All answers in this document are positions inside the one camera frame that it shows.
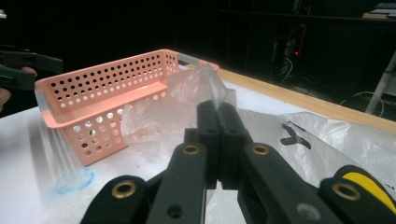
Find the wire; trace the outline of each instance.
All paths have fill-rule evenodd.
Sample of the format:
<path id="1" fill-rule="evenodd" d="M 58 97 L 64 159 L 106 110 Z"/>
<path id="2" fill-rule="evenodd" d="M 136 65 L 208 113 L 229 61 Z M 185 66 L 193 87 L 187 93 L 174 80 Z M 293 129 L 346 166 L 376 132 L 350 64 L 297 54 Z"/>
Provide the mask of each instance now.
<path id="1" fill-rule="evenodd" d="M 382 107 L 382 108 L 381 108 L 381 114 L 379 114 L 379 117 L 381 118 L 382 115 L 384 114 L 384 108 L 385 108 L 385 106 L 384 106 L 384 101 L 381 99 L 381 97 L 377 96 L 375 93 L 373 93 L 373 92 L 371 92 L 371 91 L 361 91 L 361 92 L 355 93 L 353 96 L 351 96 L 351 97 L 345 99 L 343 102 L 341 102 L 340 105 L 342 105 L 345 101 L 347 101 L 347 100 L 349 100 L 349 99 L 351 99 L 351 98 L 353 98 L 353 97 L 355 97 L 355 96 L 360 96 L 360 95 L 365 94 L 365 93 L 367 93 L 367 94 L 372 94 L 373 96 L 375 96 L 376 98 L 378 98 L 379 102 L 381 102 L 381 107 Z"/>
<path id="2" fill-rule="evenodd" d="M 290 74 L 291 70 L 293 69 L 293 62 L 292 62 L 290 59 L 288 59 L 288 58 L 285 58 L 285 59 L 286 59 L 286 60 L 288 60 L 288 61 L 289 61 L 289 63 L 290 63 L 290 70 L 289 70 L 289 72 L 286 74 L 285 78 L 283 78 L 283 80 L 282 80 L 282 81 L 285 81 L 285 80 L 286 80 L 286 78 L 288 78 L 288 76 L 289 76 L 289 74 Z"/>

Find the white surface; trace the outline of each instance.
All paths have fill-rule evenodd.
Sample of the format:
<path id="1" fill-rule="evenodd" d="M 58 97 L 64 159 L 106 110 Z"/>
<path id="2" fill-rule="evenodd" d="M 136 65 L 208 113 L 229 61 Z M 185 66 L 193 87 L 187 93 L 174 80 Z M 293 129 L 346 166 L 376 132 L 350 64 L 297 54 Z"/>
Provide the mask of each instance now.
<path id="1" fill-rule="evenodd" d="M 305 111 L 225 84 L 236 90 L 239 108 L 276 115 Z M 166 158 L 147 162 L 129 147 L 83 167 L 61 133 L 46 127 L 37 107 L 0 119 L 0 127 L 0 223 L 79 223 L 109 180 L 120 175 L 148 180 L 166 168 Z M 244 222 L 241 214 L 227 214 L 235 207 L 236 192 L 216 190 L 206 223 Z"/>

